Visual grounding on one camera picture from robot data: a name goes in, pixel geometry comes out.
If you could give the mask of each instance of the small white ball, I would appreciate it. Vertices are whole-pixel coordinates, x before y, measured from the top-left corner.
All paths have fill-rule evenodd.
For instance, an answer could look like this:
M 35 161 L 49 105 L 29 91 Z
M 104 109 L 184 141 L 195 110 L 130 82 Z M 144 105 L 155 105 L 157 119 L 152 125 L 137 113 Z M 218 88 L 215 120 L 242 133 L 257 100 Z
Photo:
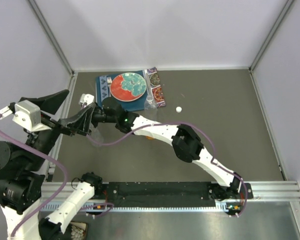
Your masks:
M 177 112 L 177 113 L 181 113 L 181 111 L 182 111 L 182 107 L 180 107 L 180 106 L 177 106 L 175 110 L 176 110 L 176 112 Z

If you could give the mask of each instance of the white wall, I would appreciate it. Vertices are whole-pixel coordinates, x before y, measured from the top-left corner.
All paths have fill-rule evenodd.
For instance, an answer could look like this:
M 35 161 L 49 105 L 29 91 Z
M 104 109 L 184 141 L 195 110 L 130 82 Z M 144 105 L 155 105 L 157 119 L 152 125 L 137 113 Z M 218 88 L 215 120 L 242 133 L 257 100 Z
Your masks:
M 300 0 L 257 66 L 255 78 L 287 175 L 300 185 Z
M 286 0 L 36 0 L 75 70 L 249 67 Z
M 69 74 L 27 2 L 0 0 L 0 109 L 22 96 L 40 97 L 65 89 L 68 82 Z M 19 140 L 26 139 L 11 117 L 0 128 Z M 6 238 L 7 225 L 0 209 L 0 240 Z

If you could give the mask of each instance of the purple cable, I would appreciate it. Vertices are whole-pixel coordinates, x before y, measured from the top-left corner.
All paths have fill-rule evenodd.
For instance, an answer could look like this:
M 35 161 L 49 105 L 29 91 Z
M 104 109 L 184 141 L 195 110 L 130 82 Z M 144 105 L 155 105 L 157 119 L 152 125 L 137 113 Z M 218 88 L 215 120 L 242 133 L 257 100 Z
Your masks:
M 42 208 L 44 208 L 49 202 L 51 202 L 52 199 L 54 199 L 61 191 L 62 189 L 66 186 L 67 181 L 68 181 L 68 172 L 67 169 L 65 168 L 65 166 L 63 166 L 60 162 L 58 162 L 57 160 L 53 159 L 52 157 L 44 154 L 43 152 L 40 152 L 10 136 L 8 136 L 7 134 L 5 134 L 4 132 L 2 132 L 0 130 L 0 136 L 4 139 L 6 139 L 7 141 L 17 145 L 18 147 L 32 153 L 35 154 L 43 159 L 48 160 L 49 162 L 52 162 L 53 164 L 55 164 L 56 166 L 58 166 L 64 175 L 64 180 L 61 184 L 61 186 L 57 189 L 57 191 L 55 191 L 54 194 L 52 194 L 47 200 L 45 200 L 43 203 L 41 203 L 35 210 L 33 210 L 31 213 L 29 213 L 27 216 L 25 216 L 24 219 L 22 219 L 13 229 L 12 233 L 11 233 L 11 237 L 14 237 L 17 230 L 22 226 L 22 224 L 24 224 L 29 218 L 31 218 L 33 215 L 35 215 L 37 212 L 39 212 Z
M 244 182 L 244 180 L 238 176 L 237 174 L 235 174 L 234 172 L 231 172 L 231 171 L 228 171 L 227 169 L 225 169 L 224 167 L 222 166 L 219 166 L 218 164 L 214 163 L 214 159 L 215 159 L 215 156 L 216 156 L 216 147 L 214 145 L 214 143 L 212 142 L 212 140 L 208 137 L 207 134 L 205 134 L 201 129 L 197 128 L 195 125 L 191 124 L 191 123 L 188 123 L 188 122 L 184 122 L 184 121 L 175 121 L 175 122 L 168 122 L 168 123 L 157 123 L 157 124 L 154 124 L 153 126 L 164 126 L 164 125 L 180 125 L 180 124 L 184 124 L 184 125 L 188 125 L 190 127 L 192 127 L 193 129 L 197 130 L 199 133 L 201 133 L 207 140 L 208 142 L 210 143 L 211 147 L 212 147 L 212 159 L 211 159 L 211 164 L 217 166 L 218 168 L 222 169 L 223 171 L 225 171 L 227 174 L 230 174 L 234 177 L 236 177 L 237 179 L 239 179 L 239 181 L 241 182 L 241 184 L 243 185 L 243 188 L 244 188 L 244 204 L 243 204 L 243 207 L 242 207 L 242 210 L 240 211 L 240 213 L 237 214 L 237 217 L 240 217 L 243 213 L 243 211 L 246 209 L 246 205 L 247 205 L 247 200 L 248 200 L 248 189 L 247 189 L 247 186 Z M 110 143 L 100 143 L 100 142 L 97 142 L 96 140 L 94 140 L 90 135 L 87 135 L 87 138 L 92 141 L 93 143 L 95 144 L 98 144 L 100 146 L 112 146 L 112 145 L 115 145 L 119 142 L 121 142 L 122 140 L 124 140 L 125 138 L 127 138 L 128 136 L 130 136 L 131 134 L 133 134 L 134 132 L 140 130 L 140 129 L 144 129 L 144 128 L 147 128 L 147 127 L 151 127 L 151 124 L 147 124 L 147 125 L 143 125 L 143 126 L 140 126 L 140 127 L 137 127 L 136 129 L 133 129 L 132 131 L 128 132 L 126 135 L 124 135 L 123 137 L 121 137 L 120 139 L 114 141 L 114 142 L 110 142 Z

